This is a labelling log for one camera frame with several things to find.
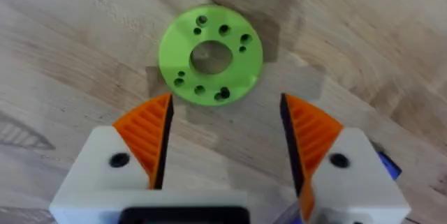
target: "wood grain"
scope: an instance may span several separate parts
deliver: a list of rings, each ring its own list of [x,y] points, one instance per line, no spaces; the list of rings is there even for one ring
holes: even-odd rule
[[[265,65],[232,105],[175,99],[166,190],[246,190],[255,223],[273,223],[294,201],[279,118],[289,92],[386,149],[408,223],[446,222],[445,0],[0,0],[2,220],[51,221],[41,210],[90,130],[166,90],[163,32],[204,3],[250,20]]]

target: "screw hole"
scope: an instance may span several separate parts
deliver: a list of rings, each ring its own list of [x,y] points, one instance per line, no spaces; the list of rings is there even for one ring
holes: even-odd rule
[[[200,35],[200,33],[202,33],[202,30],[200,28],[195,28],[194,29],[194,34]]]
[[[196,88],[194,89],[194,92],[195,92],[197,95],[201,95],[201,94],[203,94],[203,93],[205,92],[205,88],[204,88],[204,86],[202,86],[202,85],[198,85],[198,86],[196,86]]]
[[[176,87],[182,86],[183,84],[184,84],[184,80],[183,80],[182,78],[176,78],[176,79],[174,80],[174,85],[175,85]]]
[[[331,154],[329,159],[330,162],[338,168],[347,168],[351,163],[343,154]]]
[[[114,154],[109,160],[109,165],[113,168],[124,167],[130,159],[131,157],[126,153]]]
[[[241,44],[247,44],[247,43],[250,43],[250,41],[251,41],[251,36],[249,34],[243,34],[240,37],[240,43]]]
[[[197,24],[197,26],[199,26],[199,27],[203,27],[203,26],[205,26],[205,24],[207,23],[207,21],[208,21],[208,18],[207,18],[207,17],[205,17],[204,15],[200,15],[200,16],[197,17],[197,19],[196,19],[196,24]]]
[[[222,87],[220,94],[223,99],[227,99],[230,97],[230,90],[227,87]]]
[[[221,34],[221,36],[226,36],[228,33],[230,33],[230,27],[228,25],[224,24],[219,27],[219,34]]]
[[[222,101],[223,98],[222,98],[221,93],[220,92],[216,93],[216,95],[214,95],[214,99],[215,99],[215,101]]]

